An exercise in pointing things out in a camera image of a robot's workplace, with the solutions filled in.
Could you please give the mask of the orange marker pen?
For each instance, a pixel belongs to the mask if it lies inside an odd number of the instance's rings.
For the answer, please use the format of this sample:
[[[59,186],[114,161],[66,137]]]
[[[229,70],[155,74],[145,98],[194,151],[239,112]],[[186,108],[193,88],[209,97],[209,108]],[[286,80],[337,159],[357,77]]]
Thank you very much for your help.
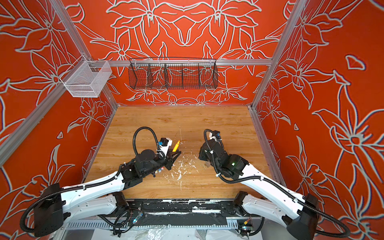
[[[178,141],[178,142],[176,143],[176,145],[175,145],[174,148],[173,148],[173,152],[176,152],[176,151],[178,150],[178,148],[179,148],[179,146],[180,146],[180,143],[181,143],[181,141]]]

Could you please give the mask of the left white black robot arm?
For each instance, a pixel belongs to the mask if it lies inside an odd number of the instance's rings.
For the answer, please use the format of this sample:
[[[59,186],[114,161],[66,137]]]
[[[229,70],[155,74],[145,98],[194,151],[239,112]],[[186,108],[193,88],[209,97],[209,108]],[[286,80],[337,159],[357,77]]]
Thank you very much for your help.
[[[181,151],[169,151],[164,159],[152,150],[144,150],[130,162],[121,164],[118,170],[108,176],[82,185],[60,187],[53,184],[22,214],[20,228],[35,237],[49,235],[63,226],[66,220],[75,216],[75,209],[99,197],[117,193],[140,184],[157,170],[171,170]]]

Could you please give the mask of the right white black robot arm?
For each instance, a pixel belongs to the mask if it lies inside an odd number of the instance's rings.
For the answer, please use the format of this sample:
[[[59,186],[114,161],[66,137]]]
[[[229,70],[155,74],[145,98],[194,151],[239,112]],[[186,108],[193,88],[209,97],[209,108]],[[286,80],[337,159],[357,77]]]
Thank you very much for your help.
[[[223,182],[241,183],[264,196],[266,200],[257,199],[248,193],[240,193],[236,200],[241,210],[282,225],[295,239],[312,240],[315,234],[331,238],[350,236],[351,231],[344,223],[319,210],[319,201],[315,196],[303,196],[285,188],[262,174],[241,156],[228,154],[219,141],[205,141],[200,148],[199,159],[209,162]],[[343,231],[330,233],[318,230],[319,217],[337,224]]]

